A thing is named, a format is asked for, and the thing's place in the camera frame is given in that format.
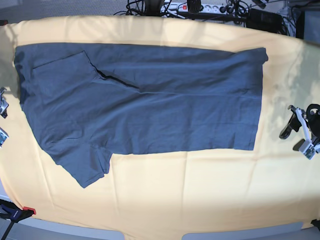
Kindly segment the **grey-blue T-shirt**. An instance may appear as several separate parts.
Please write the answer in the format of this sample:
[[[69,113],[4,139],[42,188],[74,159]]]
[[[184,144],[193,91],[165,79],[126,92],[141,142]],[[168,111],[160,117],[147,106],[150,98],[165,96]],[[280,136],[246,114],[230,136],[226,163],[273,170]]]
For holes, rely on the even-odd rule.
[[[43,151],[83,188],[114,154],[254,149],[265,48],[18,46],[20,105]]]

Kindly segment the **yellow table cloth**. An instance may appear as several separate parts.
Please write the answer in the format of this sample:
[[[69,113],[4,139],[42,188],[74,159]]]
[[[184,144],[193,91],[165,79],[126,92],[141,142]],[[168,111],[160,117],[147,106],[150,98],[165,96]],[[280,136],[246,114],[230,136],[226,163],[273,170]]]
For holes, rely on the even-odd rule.
[[[264,47],[260,121],[253,151],[204,150],[115,155],[110,173],[82,188],[40,149],[19,103],[17,46],[104,43],[237,52]],[[7,88],[9,138],[0,178],[19,207],[38,219],[116,230],[127,240],[179,240],[187,233],[228,232],[302,222],[320,216],[320,159],[292,150],[302,133],[279,139],[289,105],[320,101],[320,47],[243,27],[176,18],[64,16],[0,29],[0,84]]]

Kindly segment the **blue red bar clamp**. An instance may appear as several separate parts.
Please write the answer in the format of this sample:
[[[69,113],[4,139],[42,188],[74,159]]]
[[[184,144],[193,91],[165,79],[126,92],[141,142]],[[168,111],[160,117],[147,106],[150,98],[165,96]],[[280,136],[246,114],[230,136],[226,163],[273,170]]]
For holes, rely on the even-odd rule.
[[[23,207],[20,209],[13,202],[7,200],[0,200],[0,218],[3,220],[10,220],[10,223],[1,237],[5,240],[11,231],[14,224],[36,215],[36,210],[30,207]]]

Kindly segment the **black clamp right corner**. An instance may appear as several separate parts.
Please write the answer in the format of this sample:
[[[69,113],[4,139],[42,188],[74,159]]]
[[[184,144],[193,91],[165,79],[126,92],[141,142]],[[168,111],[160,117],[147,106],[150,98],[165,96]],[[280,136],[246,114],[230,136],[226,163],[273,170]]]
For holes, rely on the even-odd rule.
[[[320,231],[320,220],[319,219],[313,219],[310,223]]]

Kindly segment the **black power adapter box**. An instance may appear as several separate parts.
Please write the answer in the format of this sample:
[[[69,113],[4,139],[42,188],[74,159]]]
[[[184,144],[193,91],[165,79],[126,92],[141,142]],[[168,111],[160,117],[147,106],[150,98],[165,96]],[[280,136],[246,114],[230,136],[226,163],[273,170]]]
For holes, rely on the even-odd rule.
[[[260,9],[252,8],[248,11],[246,26],[251,29],[279,28],[282,25],[282,16]]]

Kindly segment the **white power strip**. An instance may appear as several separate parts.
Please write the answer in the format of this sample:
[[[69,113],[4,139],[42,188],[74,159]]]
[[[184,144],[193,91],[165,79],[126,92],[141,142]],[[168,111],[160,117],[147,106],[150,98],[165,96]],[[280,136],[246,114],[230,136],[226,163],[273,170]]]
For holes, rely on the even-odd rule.
[[[188,4],[181,2],[164,2],[164,6],[160,9],[163,14],[171,14],[175,16],[183,16],[186,18],[196,17],[219,17],[227,15],[235,15],[236,7],[233,5],[216,5],[216,4],[201,4],[199,11],[192,13],[189,11]]]

